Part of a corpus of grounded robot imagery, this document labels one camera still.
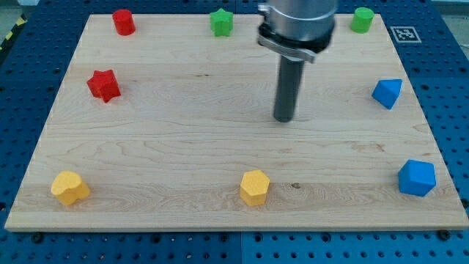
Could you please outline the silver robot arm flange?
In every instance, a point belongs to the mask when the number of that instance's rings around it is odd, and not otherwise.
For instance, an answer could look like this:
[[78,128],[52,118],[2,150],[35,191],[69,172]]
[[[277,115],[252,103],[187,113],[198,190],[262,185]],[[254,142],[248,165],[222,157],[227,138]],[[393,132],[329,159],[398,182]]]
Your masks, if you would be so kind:
[[258,5],[263,22],[257,42],[294,62],[312,63],[335,27],[337,0],[267,0]]

